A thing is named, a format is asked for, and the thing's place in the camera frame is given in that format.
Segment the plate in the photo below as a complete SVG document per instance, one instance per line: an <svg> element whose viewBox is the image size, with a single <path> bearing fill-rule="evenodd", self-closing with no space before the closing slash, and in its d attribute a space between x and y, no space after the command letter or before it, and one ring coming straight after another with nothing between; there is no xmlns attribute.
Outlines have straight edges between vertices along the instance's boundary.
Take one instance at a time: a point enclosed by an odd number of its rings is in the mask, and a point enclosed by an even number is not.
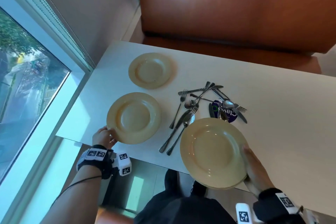
<svg viewBox="0 0 336 224"><path fill-rule="evenodd" d="M240 148L243 134L232 124L215 118L196 120L183 132L180 153L190 175L218 189L236 186L246 178Z"/></svg>
<svg viewBox="0 0 336 224"><path fill-rule="evenodd" d="M118 98L107 113L106 124L117 140L138 144L151 138L161 123L161 108L152 96L133 92Z"/></svg>
<svg viewBox="0 0 336 224"><path fill-rule="evenodd" d="M156 89L171 75L170 60L160 53L145 53L135 58L128 68L131 81L148 90Z"/></svg>

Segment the white table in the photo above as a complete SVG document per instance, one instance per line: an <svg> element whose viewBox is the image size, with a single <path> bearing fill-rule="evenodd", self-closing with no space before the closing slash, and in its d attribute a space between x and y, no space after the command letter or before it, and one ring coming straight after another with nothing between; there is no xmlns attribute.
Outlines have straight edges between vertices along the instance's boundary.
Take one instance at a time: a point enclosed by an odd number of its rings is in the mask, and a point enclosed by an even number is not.
<svg viewBox="0 0 336 224"><path fill-rule="evenodd" d="M142 89L128 77L131 61L148 52L165 54L174 66L169 82L155 90ZM159 130L142 144L117 143L114 150L188 173L178 146L171 156L158 149L171 132L168 127L179 105L177 92L204 87L206 81L223 85L225 94L248 109L244 114L248 124L239 118L232 124L244 134L275 186L299 205L336 216L334 77L116 41L101 58L57 135L91 144L116 99L145 92L162 108ZM213 92L204 96L217 99ZM206 101L200 102L196 114L196 119L203 117L209 117Z"/></svg>

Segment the seat backrest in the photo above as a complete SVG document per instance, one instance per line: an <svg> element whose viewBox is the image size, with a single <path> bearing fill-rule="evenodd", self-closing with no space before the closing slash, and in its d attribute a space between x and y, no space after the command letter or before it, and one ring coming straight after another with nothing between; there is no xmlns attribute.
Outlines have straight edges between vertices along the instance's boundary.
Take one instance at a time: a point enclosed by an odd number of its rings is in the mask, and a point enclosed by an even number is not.
<svg viewBox="0 0 336 224"><path fill-rule="evenodd" d="M140 0L142 30L199 39L327 52L336 0Z"/></svg>

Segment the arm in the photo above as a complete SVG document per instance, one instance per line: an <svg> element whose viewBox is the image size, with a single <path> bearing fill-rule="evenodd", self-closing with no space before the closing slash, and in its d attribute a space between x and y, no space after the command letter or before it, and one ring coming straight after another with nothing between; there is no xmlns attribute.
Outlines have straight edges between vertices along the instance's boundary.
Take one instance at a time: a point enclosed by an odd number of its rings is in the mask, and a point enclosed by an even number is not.
<svg viewBox="0 0 336 224"><path fill-rule="evenodd" d="M93 145L111 149L117 142L107 127L100 128L92 137ZM94 166L82 166L71 184L86 178L101 176ZM93 224L98 211L98 195L101 177L86 180L67 189L49 209L41 224Z"/></svg>
<svg viewBox="0 0 336 224"><path fill-rule="evenodd" d="M266 169L263 167L260 160L249 148L248 145L244 145L242 149L242 157L245 162L247 171L247 178L244 183L251 193L255 195L258 200L265 200L268 197L272 197L275 193L281 193L282 191L275 188L271 182L270 177L267 174ZM301 224L305 223L304 220L298 214L286 215L272 220L268 224Z"/></svg>

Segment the window frame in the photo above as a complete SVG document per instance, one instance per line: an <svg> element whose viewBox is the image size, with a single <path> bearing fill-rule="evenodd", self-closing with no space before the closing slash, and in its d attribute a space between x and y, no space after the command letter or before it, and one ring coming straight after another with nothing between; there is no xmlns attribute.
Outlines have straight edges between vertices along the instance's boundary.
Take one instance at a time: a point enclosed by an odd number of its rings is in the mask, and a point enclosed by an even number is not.
<svg viewBox="0 0 336 224"><path fill-rule="evenodd" d="M38 157L46 150L47 142L55 139L58 128L91 71L71 53L57 33L41 19L26 0L0 0L0 7L70 70L0 184L0 222L2 222L33 166L43 160ZM49 148L45 154L54 153L57 147L58 144L55 144L55 147Z"/></svg>

